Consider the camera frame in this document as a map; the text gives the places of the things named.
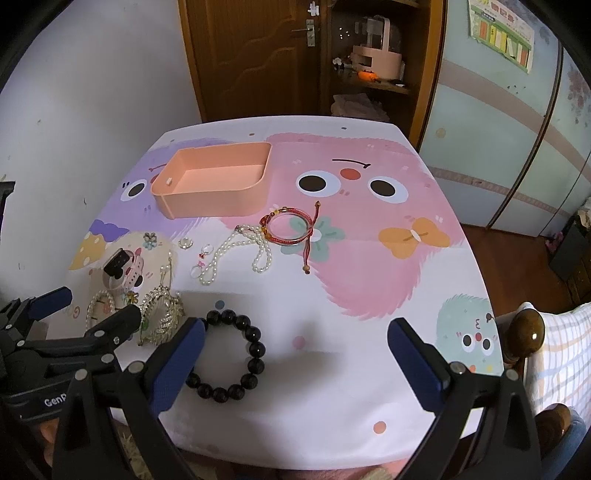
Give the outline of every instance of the pink container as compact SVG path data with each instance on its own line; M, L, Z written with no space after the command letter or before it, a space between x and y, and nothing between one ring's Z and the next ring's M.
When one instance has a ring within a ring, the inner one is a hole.
M183 148L160 172L151 192L166 218L248 216L267 201L267 142Z

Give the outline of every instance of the orange object on shelf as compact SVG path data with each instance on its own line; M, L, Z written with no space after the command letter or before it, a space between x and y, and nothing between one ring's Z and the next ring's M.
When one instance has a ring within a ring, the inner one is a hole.
M366 82L373 82L378 79L378 75L374 72L357 72L357 76Z

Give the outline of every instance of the tablecloth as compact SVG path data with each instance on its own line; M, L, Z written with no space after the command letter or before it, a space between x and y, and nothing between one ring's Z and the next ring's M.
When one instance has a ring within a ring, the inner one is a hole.
M168 220L158 211L150 183L177 150L251 141L272 144L271 187L260 212ZM305 177L321 188L306 187ZM216 404L183 387L173 408L160 415L179 447L300 470L409 457L433 415L422 411L388 349L387 327L398 316L448 361L502 373L492 309L472 251L437 182L394 125L284 116L182 128L164 134L118 185L105 188L115 192L74 256L67 278L74 300L50 325L50 338L85 331L89 300L105 288L102 267L121 247L142 258L142 283L135 289L140 301L158 284L171 251L173 290L181 293L186 313L229 308L246 314L267 347L259 386L241 401ZM302 272L300 248L279 245L271 247L270 270L254 273L251 245L222 258L211 286L190 277L201 247L217 248L237 223L257 224L278 206L313 213L316 200L321 207L310 275ZM157 241L146 243L146 232ZM194 246L183 251L177 241L185 236ZM123 301L116 298L118 307ZM154 350L136 340L116 351L123 367ZM202 381L227 387L246 371L247 359L235 330L210 329L196 371ZM470 416L466 432L478 418L478 412Z

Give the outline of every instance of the orange bow print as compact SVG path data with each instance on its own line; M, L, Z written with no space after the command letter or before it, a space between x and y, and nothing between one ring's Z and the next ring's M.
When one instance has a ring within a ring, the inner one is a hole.
M450 245L449 237L427 218L417 218L410 230L385 228L378 234L378 239L401 260L410 257L421 243L439 248Z

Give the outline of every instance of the checkered blanket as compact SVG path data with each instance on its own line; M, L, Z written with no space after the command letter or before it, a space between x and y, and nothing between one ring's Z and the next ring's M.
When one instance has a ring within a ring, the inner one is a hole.
M535 308L522 304L517 311ZM525 390L534 414L552 403L575 409L591 425L591 303L572 312L542 313L546 335L542 348L528 360Z

